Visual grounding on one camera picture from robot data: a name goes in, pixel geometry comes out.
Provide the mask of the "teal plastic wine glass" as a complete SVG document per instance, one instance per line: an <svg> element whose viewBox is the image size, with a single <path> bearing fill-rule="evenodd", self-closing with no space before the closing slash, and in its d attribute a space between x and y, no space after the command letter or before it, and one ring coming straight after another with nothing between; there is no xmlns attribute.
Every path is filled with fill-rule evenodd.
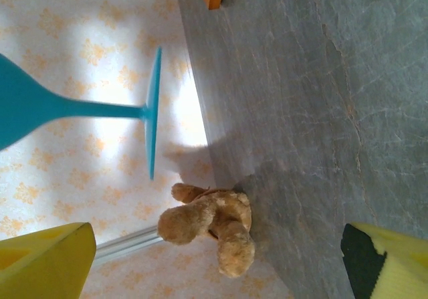
<svg viewBox="0 0 428 299"><path fill-rule="evenodd" d="M162 48L158 47L146 103L142 106L66 98L48 90L10 59L0 54L0 151L21 140L36 128L61 118L135 118L144 123L148 173L150 180L153 180L162 53Z"/></svg>

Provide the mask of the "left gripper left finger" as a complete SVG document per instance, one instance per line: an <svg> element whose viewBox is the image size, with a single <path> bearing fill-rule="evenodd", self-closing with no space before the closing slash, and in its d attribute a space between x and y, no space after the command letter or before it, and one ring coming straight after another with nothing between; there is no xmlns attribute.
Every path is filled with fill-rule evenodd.
<svg viewBox="0 0 428 299"><path fill-rule="evenodd" d="M0 241L0 299L79 299L96 254L88 222Z"/></svg>

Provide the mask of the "brown teddy bear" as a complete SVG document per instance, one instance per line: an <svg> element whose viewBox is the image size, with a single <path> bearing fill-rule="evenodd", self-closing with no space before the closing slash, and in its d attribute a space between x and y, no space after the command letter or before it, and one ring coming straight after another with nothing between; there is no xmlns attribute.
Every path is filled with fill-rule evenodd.
<svg viewBox="0 0 428 299"><path fill-rule="evenodd" d="M217 241L219 272L228 278L246 273L255 257L248 196L234 189L184 183L174 184L171 195L181 205L160 215L158 235L175 245L187 245L196 237L209 235Z"/></svg>

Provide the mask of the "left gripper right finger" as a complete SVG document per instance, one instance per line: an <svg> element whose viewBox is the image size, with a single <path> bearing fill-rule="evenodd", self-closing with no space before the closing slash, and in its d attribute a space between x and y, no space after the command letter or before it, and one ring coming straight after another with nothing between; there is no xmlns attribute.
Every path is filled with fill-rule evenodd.
<svg viewBox="0 0 428 299"><path fill-rule="evenodd" d="M340 249L355 299L428 299L428 240L347 223Z"/></svg>

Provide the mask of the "aluminium frame post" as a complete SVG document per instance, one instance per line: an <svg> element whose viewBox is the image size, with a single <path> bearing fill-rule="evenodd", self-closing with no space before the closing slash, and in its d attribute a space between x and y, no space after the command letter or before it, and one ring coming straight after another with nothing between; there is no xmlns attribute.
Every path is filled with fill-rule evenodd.
<svg viewBox="0 0 428 299"><path fill-rule="evenodd" d="M154 245L163 239L157 233L157 226L136 231L97 245L93 266L99 266L121 258L137 250Z"/></svg>

